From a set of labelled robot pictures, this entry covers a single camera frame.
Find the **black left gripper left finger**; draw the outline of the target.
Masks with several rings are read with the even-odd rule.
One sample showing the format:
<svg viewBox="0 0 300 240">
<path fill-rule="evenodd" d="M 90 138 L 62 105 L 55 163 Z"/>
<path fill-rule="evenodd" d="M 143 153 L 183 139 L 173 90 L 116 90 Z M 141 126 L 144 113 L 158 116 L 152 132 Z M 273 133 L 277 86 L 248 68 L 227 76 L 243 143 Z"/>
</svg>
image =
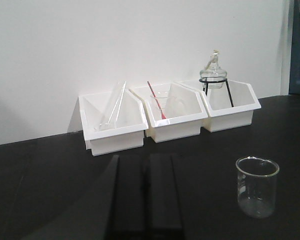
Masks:
<svg viewBox="0 0 300 240">
<path fill-rule="evenodd" d="M 144 175 L 140 156 L 119 155 L 108 240 L 142 240 L 145 236 Z"/>
</svg>

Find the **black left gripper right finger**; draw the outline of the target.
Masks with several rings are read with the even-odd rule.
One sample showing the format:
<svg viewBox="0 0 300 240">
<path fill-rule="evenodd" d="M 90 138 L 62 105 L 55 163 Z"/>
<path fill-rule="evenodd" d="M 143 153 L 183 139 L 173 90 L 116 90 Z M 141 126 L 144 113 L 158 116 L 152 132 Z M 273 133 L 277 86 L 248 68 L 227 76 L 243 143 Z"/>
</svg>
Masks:
<svg viewBox="0 0 300 240">
<path fill-rule="evenodd" d="M 149 240 L 183 240 L 179 196 L 170 154 L 152 154 L 146 169 L 146 230 Z"/>
</svg>

